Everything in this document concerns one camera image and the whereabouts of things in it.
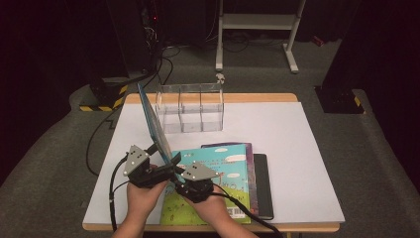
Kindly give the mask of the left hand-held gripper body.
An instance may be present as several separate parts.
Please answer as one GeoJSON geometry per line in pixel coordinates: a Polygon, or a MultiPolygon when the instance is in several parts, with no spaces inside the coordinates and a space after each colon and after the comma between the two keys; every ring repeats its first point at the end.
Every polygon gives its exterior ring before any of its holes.
{"type": "Polygon", "coordinates": [[[152,188],[156,184],[171,179],[174,171],[166,165],[153,168],[146,150],[133,145],[127,156],[123,175],[137,187],[152,188]]]}

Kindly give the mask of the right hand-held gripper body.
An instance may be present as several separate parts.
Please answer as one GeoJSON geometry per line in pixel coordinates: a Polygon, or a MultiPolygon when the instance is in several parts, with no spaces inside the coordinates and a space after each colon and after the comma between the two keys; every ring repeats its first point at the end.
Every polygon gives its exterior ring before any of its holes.
{"type": "Polygon", "coordinates": [[[213,192],[212,179],[218,175],[218,172],[203,164],[193,162],[180,174],[183,187],[175,190],[194,203],[204,201],[213,192]]]}

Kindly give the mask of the dark blue picture book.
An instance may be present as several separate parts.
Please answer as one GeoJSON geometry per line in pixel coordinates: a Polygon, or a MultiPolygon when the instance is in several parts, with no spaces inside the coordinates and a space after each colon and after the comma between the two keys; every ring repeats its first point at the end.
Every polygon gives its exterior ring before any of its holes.
{"type": "Polygon", "coordinates": [[[140,100],[143,106],[146,122],[150,132],[151,139],[157,144],[158,152],[163,160],[163,166],[169,162],[175,155],[171,153],[171,149],[165,133],[158,121],[158,117],[152,107],[152,104],[144,90],[144,87],[138,84],[140,100]]]}

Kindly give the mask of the light blue picture book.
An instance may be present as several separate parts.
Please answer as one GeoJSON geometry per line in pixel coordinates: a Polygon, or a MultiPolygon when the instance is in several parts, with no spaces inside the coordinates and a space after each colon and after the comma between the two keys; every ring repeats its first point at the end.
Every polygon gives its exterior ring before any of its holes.
{"type": "MultiPolygon", "coordinates": [[[[212,171],[210,187],[214,184],[221,186],[246,209],[251,208],[245,144],[206,146],[199,149],[173,151],[173,153],[181,155],[181,160],[177,165],[185,169],[185,172],[177,178],[182,183],[188,185],[192,179],[193,173],[187,172],[189,168],[197,164],[203,165],[212,171]]],[[[159,223],[169,226],[206,225],[195,209],[177,193],[173,182],[166,187],[164,192],[159,223]]]]}

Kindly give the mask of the purple magazine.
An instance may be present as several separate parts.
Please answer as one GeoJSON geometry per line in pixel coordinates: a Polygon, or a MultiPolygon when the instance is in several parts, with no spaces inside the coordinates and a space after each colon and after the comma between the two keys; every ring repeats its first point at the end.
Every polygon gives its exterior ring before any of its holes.
{"type": "Polygon", "coordinates": [[[248,185],[250,194],[250,212],[253,215],[259,215],[258,191],[256,183],[254,154],[251,143],[245,143],[247,168],[248,168],[248,185]]]}

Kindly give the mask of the clear acrylic book rack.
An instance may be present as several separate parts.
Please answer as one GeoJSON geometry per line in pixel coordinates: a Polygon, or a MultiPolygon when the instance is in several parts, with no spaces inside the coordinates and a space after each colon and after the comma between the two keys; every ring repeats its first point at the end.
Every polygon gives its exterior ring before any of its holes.
{"type": "Polygon", "coordinates": [[[222,131],[222,84],[162,85],[157,91],[155,110],[166,134],[222,131]]]}

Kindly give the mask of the black notebook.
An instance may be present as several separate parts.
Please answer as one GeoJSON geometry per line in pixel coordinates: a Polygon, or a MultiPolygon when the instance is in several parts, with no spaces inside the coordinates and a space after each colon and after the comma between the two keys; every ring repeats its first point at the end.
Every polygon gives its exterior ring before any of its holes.
{"type": "Polygon", "coordinates": [[[266,154],[254,154],[259,218],[272,220],[274,212],[270,190],[269,172],[266,154]]]}

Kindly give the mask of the person's left hand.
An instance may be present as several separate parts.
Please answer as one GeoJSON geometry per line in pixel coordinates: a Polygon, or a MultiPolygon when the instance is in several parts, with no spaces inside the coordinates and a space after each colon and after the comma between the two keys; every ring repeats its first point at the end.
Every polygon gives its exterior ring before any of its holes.
{"type": "Polygon", "coordinates": [[[167,180],[152,188],[140,188],[132,183],[127,186],[128,211],[126,221],[129,224],[144,225],[157,205],[158,198],[167,185],[167,180]]]}

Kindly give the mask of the person's right hand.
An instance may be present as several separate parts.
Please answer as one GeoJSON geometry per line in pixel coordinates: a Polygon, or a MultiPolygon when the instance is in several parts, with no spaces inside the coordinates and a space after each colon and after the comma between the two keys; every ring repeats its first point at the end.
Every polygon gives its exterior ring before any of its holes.
{"type": "MultiPolygon", "coordinates": [[[[222,190],[215,186],[214,192],[221,193],[222,190]]],[[[225,198],[218,195],[209,195],[206,200],[194,203],[186,199],[188,204],[194,208],[199,217],[211,226],[220,225],[231,219],[227,209],[225,198]]]]}

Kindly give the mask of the black yellow-striped stand base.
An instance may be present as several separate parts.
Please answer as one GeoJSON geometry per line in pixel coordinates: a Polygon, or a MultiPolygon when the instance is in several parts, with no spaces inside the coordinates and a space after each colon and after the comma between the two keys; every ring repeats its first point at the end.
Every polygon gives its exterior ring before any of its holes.
{"type": "Polygon", "coordinates": [[[79,103],[79,109],[84,112],[116,110],[122,104],[127,89],[128,85],[121,82],[101,79],[91,83],[79,103]]]}
{"type": "Polygon", "coordinates": [[[325,113],[364,114],[361,101],[351,90],[316,86],[315,92],[325,113]]]}

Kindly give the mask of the white table cover sheet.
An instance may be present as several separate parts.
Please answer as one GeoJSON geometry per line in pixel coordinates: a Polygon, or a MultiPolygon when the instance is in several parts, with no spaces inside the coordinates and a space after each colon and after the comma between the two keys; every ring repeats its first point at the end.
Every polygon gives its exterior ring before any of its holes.
{"type": "MultiPolygon", "coordinates": [[[[274,210],[272,221],[276,224],[345,221],[299,102],[227,103],[221,131],[177,133],[166,137],[174,150],[248,142],[254,152],[265,154],[274,210]]],[[[132,145],[145,149],[151,143],[142,105],[125,104],[82,222],[84,229],[110,228],[111,174],[132,145]]]]}

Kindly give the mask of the black equipment rack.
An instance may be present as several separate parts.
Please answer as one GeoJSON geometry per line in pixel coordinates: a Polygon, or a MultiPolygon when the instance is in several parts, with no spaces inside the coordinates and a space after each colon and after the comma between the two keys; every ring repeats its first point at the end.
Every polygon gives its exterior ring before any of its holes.
{"type": "Polygon", "coordinates": [[[146,73],[152,73],[156,69],[158,57],[162,48],[159,2],[158,0],[140,0],[140,4],[140,12],[149,60],[145,71],[146,73]]]}

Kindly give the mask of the white metal frame desk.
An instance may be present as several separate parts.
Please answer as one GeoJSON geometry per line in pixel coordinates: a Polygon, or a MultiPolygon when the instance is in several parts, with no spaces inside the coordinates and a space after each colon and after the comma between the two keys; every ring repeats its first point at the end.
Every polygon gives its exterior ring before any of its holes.
{"type": "Polygon", "coordinates": [[[218,10],[218,36],[215,57],[215,69],[223,70],[223,32],[225,30],[272,30],[288,31],[289,38],[282,45],[290,71],[298,73],[298,65],[294,58],[292,47],[300,25],[306,0],[299,0],[295,14],[272,15],[272,14],[236,14],[224,12],[224,0],[219,0],[218,10]]]}

